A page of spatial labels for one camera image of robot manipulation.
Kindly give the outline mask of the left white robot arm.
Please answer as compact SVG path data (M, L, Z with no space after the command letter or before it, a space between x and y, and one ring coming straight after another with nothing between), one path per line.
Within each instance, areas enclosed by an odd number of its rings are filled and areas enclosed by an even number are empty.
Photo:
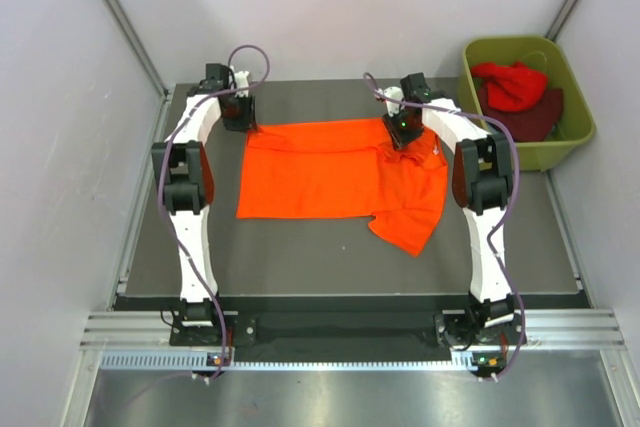
M218 284L208 238L215 185L206 143L219 121L231 131L256 128L250 84L247 71L208 64L205 78L187 94L175 128L151 149L158 210L177 244L181 269L180 306L174 309L173 328L209 344L224 337L227 321L216 309Z

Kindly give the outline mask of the orange t shirt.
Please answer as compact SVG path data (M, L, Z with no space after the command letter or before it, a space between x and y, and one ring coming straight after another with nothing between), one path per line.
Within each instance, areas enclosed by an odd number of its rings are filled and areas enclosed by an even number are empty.
M421 254L444 211L448 163L425 129L397 151L379 119L264 125L249 134L240 219L368 218L380 239Z

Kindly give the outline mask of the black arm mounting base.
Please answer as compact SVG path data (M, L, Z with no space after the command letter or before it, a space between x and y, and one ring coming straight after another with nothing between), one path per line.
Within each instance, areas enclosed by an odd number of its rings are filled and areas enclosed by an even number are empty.
M469 296L223 297L165 307L173 347L226 346L238 361L445 360L452 349L518 344L524 328L512 298Z

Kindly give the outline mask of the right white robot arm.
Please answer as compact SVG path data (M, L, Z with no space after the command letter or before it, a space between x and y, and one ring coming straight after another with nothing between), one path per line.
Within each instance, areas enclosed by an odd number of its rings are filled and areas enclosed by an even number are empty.
M472 260L463 331L472 340L490 342L516 310L503 236L514 188L510 138L476 125L476 115L431 90L421 73L404 77L398 87L376 87L374 95L386 105L383 123L395 149L406 150L431 131L453 154L451 190L467 222Z

